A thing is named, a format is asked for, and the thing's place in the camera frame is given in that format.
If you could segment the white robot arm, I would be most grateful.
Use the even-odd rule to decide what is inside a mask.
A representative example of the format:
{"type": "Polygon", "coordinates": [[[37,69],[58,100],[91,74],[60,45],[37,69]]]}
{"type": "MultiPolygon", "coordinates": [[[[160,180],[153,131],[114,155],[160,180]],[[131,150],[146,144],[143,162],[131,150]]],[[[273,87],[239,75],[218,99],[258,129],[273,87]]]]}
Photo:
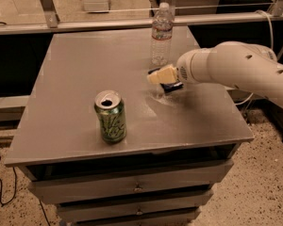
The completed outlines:
{"type": "Polygon", "coordinates": [[[191,50],[175,65],[147,75],[151,84],[213,83],[248,91],[283,109],[283,64],[266,46],[227,41],[213,48],[191,50]]]}

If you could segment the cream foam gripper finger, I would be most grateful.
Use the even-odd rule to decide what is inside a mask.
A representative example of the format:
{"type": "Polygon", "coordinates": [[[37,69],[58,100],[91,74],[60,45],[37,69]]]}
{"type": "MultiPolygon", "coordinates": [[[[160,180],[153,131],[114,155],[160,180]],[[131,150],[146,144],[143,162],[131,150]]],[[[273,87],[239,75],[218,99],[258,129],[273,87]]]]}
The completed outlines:
{"type": "Polygon", "coordinates": [[[173,64],[166,65],[147,75],[150,84],[173,84],[177,81],[177,71],[173,64]]]}

